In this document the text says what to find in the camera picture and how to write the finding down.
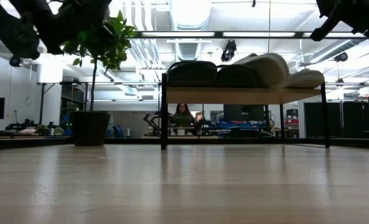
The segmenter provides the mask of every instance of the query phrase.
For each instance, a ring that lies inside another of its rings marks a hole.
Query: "wooden floor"
[[[369,223],[369,150],[51,146],[0,151],[2,223]]]

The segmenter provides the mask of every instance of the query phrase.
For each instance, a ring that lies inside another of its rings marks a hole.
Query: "potted plant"
[[[129,39],[136,36],[133,26],[126,25],[122,12],[117,17],[106,17],[99,26],[91,26],[79,33],[78,37],[65,43],[63,51],[79,57],[73,65],[82,66],[84,57],[91,57],[93,80],[91,85],[90,111],[70,113],[73,140],[76,146],[100,146],[104,143],[110,114],[93,111],[94,91],[98,63],[102,63],[105,72],[115,68],[127,59],[126,50],[131,45]]]
[[[55,136],[62,136],[63,134],[64,134],[64,129],[62,129],[61,127],[56,127],[54,129]]]
[[[36,133],[40,134],[41,136],[48,136],[50,129],[46,125],[40,124],[36,127]]]

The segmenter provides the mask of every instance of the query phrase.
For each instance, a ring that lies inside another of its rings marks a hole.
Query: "tree trunk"
[[[90,111],[93,111],[95,104],[95,86],[96,86],[96,74],[97,74],[97,57],[95,59],[95,67],[93,69],[93,80],[91,81],[91,92],[90,92]]]

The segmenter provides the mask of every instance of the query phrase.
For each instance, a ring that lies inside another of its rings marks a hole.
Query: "green leaves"
[[[77,58],[73,61],[72,65],[79,65],[80,58]]]
[[[106,69],[119,69],[121,62],[128,59],[126,50],[131,48],[130,38],[136,37],[136,29],[126,25],[127,20],[119,11],[117,17],[108,17],[102,24],[81,31],[78,36],[64,44],[63,51],[80,58],[73,65],[83,65],[83,58],[90,54],[90,63],[96,66],[100,60]]]
[[[77,58],[73,61],[72,65],[79,65],[82,67],[83,65],[83,61],[82,61],[82,58]]]
[[[120,11],[120,10],[119,10],[117,19],[118,19],[119,22],[123,21],[122,11]]]

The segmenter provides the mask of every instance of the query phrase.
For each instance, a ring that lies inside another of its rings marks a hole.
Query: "computer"
[[[224,105],[225,121],[264,121],[263,105]]]

